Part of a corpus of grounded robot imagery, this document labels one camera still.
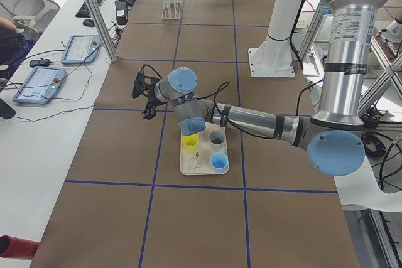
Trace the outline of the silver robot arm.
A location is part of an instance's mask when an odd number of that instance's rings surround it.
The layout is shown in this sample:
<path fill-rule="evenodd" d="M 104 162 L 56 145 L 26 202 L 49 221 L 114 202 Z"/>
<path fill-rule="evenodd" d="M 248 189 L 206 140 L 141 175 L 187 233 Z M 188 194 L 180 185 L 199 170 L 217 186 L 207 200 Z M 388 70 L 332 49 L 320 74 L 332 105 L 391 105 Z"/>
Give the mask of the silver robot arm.
<path fill-rule="evenodd" d="M 321 0 L 321 7 L 333 18 L 320 102 L 310 117 L 220 104 L 214 95 L 197 97 L 197 77 L 187 67 L 176 68 L 165 77 L 139 72 L 131 95 L 148 99 L 145 119 L 152 119 L 158 106 L 170 104 L 186 136 L 203 131 L 211 122 L 262 139 L 284 140 L 304 149 L 322 173 L 348 175 L 361 167 L 366 156 L 358 108 L 376 13 L 387 1 Z"/>

